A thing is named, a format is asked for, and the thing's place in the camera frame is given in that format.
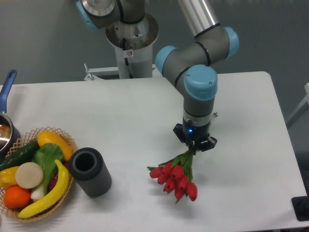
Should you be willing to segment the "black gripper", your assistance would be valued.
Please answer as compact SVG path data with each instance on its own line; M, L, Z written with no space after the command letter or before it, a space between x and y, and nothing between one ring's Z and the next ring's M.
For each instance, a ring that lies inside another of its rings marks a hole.
M177 123L173 132L181 143L187 146L193 146L193 154L198 151L205 152L213 149L217 144L217 139L209 136L209 128L211 123L203 126L194 126L190 120L183 121L183 124Z

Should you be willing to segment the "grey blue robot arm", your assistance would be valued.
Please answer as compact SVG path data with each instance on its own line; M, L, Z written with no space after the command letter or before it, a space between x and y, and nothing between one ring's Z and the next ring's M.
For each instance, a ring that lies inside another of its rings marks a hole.
M217 143L209 127L218 89L212 64L225 60L239 49L239 37L222 27L207 0L178 2L195 39L183 50L163 47L156 56L156 19L142 0L79 0L76 7L92 30L105 29L114 47L121 79L152 76L152 68L165 77L183 96L183 121L174 127L178 139L194 151L213 149Z

